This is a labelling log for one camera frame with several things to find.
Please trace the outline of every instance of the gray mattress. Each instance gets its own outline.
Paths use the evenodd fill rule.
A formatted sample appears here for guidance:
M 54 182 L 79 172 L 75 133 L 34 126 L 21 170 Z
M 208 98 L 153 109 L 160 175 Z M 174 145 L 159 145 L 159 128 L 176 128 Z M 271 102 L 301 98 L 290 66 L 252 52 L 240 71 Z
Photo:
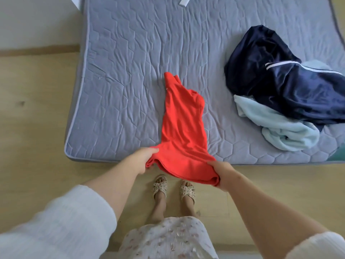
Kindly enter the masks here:
M 345 51 L 329 0 L 85 0 L 84 33 L 65 139 L 74 160 L 118 161 L 160 143 L 163 73 L 205 99 L 208 151 L 232 164 L 324 162 L 345 139 L 326 126 L 317 146 L 287 152 L 238 116 L 224 65 L 244 33 L 263 24 L 302 61 L 345 74 Z

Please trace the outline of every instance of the shirt sleeve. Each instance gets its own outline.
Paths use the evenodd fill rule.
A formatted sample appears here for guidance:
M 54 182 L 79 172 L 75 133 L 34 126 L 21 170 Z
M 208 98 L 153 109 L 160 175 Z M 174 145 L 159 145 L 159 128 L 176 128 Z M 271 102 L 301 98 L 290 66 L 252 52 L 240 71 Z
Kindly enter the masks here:
M 345 240 L 334 232 L 314 235 L 292 249 L 286 259 L 344 259 Z
M 0 235 L 2 258 L 89 258 L 106 250 L 116 216 L 99 194 L 78 185 L 28 223 Z

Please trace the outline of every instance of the hand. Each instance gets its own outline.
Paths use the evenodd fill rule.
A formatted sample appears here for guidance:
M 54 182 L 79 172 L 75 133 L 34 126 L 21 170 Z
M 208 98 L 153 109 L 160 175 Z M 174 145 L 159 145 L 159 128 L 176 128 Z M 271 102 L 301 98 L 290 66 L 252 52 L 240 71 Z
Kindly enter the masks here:
M 128 165 L 134 173 L 143 174 L 146 169 L 146 162 L 158 151 L 158 148 L 143 147 L 126 157 L 121 163 Z
M 213 167 L 220 177 L 220 182 L 217 187 L 227 192 L 232 175 L 238 172 L 228 162 L 210 161 L 207 163 Z

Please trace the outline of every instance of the sandal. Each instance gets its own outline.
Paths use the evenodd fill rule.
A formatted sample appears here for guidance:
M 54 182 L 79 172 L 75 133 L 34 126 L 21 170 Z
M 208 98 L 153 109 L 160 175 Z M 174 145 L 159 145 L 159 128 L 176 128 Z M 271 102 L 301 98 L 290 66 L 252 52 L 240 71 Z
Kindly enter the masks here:
M 160 183 L 156 183 L 156 181 L 160 178 L 165 179 L 165 181 L 162 181 Z M 166 198 L 167 197 L 167 188 L 168 188 L 168 182 L 167 182 L 167 178 L 165 177 L 165 175 L 163 175 L 163 174 L 158 175 L 155 178 L 155 182 L 153 183 L 153 199 L 155 198 L 155 194 L 158 191 L 161 191 L 165 195 L 165 198 Z
M 195 203 L 195 191 L 194 191 L 194 186 L 185 186 L 185 185 L 180 185 L 180 194 L 181 194 L 181 200 L 183 199 L 183 197 L 185 196 L 189 196 L 190 198 L 192 198 L 193 202 Z

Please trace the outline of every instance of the dark blue clothing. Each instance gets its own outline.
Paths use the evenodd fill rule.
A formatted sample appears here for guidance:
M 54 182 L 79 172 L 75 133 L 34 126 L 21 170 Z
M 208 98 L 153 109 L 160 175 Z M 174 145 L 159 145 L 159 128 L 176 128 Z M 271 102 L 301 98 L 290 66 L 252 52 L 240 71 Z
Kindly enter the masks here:
M 224 71 L 226 86 L 283 115 L 315 124 L 345 122 L 345 77 L 300 64 L 275 31 L 253 26 Z

